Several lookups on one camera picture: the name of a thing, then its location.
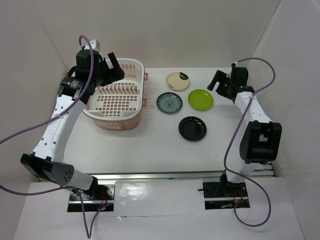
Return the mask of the lime green plate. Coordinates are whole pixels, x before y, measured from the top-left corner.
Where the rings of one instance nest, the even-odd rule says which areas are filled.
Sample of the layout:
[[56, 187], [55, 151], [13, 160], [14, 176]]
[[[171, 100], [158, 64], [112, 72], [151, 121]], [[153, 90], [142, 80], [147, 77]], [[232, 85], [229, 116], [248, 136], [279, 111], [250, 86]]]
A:
[[206, 90], [195, 89], [188, 95], [189, 105], [197, 111], [208, 111], [214, 105], [213, 96]]

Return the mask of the cream plate with black patch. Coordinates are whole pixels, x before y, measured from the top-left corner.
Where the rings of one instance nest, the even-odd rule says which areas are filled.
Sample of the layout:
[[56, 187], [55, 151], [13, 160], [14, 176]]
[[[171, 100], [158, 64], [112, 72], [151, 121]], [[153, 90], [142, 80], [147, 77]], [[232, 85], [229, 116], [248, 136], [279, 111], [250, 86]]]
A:
[[184, 91], [190, 84], [189, 76], [183, 72], [172, 72], [166, 77], [166, 85], [174, 91]]

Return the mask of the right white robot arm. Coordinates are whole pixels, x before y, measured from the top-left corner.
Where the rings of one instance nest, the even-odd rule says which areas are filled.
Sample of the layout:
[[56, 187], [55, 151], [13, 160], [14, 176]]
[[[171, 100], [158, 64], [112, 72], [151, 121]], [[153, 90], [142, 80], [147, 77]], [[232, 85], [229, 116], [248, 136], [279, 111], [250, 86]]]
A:
[[259, 104], [253, 87], [247, 85], [249, 72], [236, 63], [231, 71], [216, 71], [207, 89], [214, 87], [218, 95], [225, 97], [239, 108], [244, 118], [245, 131], [239, 144], [236, 166], [224, 170], [219, 178], [218, 190], [224, 197], [234, 197], [243, 190], [245, 178], [253, 171], [277, 158], [282, 126], [272, 121]]

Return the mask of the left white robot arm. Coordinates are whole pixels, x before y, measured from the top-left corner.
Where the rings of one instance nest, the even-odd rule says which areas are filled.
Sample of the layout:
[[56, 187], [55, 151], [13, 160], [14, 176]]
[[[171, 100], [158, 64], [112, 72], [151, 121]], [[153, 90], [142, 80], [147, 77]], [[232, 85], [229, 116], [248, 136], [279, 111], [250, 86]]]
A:
[[97, 198], [106, 187], [99, 185], [96, 177], [64, 163], [64, 153], [73, 127], [96, 88], [125, 77], [115, 54], [107, 56], [111, 67], [96, 50], [82, 49], [76, 54], [76, 65], [60, 82], [51, 122], [31, 154], [24, 153], [20, 159], [35, 177], [61, 187], [73, 187], [88, 200]]

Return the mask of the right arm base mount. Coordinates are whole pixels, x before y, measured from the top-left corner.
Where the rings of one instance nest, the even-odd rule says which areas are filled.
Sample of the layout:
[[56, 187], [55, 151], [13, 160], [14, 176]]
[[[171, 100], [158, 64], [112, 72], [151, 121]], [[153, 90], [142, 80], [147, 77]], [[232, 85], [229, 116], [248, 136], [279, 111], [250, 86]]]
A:
[[237, 208], [250, 208], [248, 192], [244, 183], [240, 187], [224, 192], [219, 182], [203, 182], [198, 191], [203, 193], [206, 210], [233, 209], [235, 205]]

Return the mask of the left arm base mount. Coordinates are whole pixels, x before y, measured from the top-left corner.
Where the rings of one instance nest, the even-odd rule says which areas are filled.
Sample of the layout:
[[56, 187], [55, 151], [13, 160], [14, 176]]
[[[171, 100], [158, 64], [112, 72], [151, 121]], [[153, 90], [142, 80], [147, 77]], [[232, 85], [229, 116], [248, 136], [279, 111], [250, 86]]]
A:
[[[80, 191], [84, 210], [85, 212], [97, 212], [98, 209], [101, 209], [102, 212], [113, 212], [114, 211], [114, 197], [116, 190], [115, 182], [105, 182], [102, 184], [104, 187], [102, 190], [99, 190], [95, 196], [87, 196], [82, 191]], [[82, 212], [81, 200], [79, 195], [72, 190], [69, 195], [68, 213], [80, 213]]]

